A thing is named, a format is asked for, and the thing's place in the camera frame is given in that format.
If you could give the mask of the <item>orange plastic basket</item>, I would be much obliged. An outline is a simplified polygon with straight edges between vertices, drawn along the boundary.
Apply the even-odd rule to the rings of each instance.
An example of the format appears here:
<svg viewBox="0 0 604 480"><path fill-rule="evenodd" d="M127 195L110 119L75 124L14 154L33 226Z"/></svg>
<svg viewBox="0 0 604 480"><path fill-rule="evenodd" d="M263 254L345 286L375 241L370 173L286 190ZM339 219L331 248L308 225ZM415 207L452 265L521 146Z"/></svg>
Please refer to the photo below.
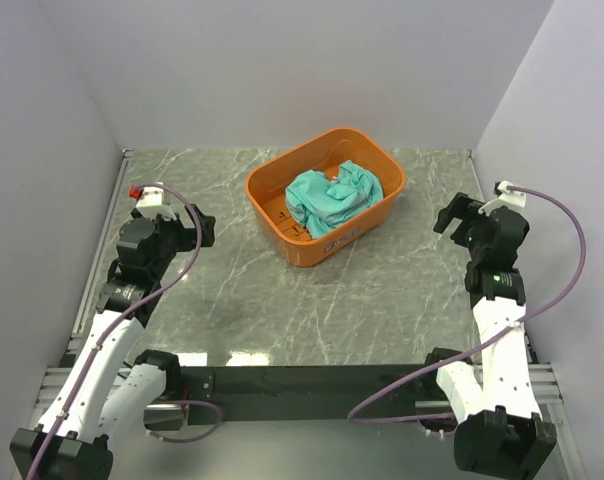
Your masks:
<svg viewBox="0 0 604 480"><path fill-rule="evenodd" d="M405 184L367 135L336 128L255 168L246 193L282 256L311 267L380 224Z"/></svg>

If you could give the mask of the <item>teal t shirt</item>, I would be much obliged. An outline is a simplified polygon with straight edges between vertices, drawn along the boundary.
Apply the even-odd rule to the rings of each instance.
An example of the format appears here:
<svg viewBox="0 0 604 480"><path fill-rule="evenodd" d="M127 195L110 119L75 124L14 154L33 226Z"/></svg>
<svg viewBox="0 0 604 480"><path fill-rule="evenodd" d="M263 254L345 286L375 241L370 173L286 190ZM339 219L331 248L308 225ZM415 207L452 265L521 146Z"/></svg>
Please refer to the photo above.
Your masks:
<svg viewBox="0 0 604 480"><path fill-rule="evenodd" d="M316 240L379 203L384 192L372 172L347 160L333 179L316 170L301 173L284 198L293 219Z"/></svg>

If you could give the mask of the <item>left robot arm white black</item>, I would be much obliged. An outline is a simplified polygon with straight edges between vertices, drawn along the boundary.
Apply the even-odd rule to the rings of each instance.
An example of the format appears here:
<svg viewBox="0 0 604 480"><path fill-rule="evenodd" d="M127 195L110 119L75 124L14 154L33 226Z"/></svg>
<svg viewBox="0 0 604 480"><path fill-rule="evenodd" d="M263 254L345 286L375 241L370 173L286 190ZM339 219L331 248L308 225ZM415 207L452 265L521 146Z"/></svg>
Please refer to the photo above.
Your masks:
<svg viewBox="0 0 604 480"><path fill-rule="evenodd" d="M162 293L175 256L215 241L216 220L196 205L168 216L138 207L119 230L116 257L103 284L91 329L60 392L33 429L10 444L24 479L106 479L114 454L132 429L144 427L154 400L180 404L179 358L147 350L120 386L114 384Z"/></svg>

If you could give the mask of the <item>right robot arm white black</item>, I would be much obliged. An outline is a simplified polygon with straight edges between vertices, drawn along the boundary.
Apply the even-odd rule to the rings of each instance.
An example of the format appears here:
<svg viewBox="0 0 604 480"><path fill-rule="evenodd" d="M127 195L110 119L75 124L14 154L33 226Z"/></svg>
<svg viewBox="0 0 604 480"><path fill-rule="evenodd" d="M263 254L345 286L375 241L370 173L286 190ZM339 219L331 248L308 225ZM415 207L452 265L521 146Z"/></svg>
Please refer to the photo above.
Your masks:
<svg viewBox="0 0 604 480"><path fill-rule="evenodd" d="M506 193L483 203L459 192L439 211L435 232L459 220L451 239L470 255L464 282L484 346L482 371L457 360L420 377L426 395L450 402L457 467L498 479L534 478L557 442L533 392L521 322L526 295L515 262L529 232L523 206Z"/></svg>

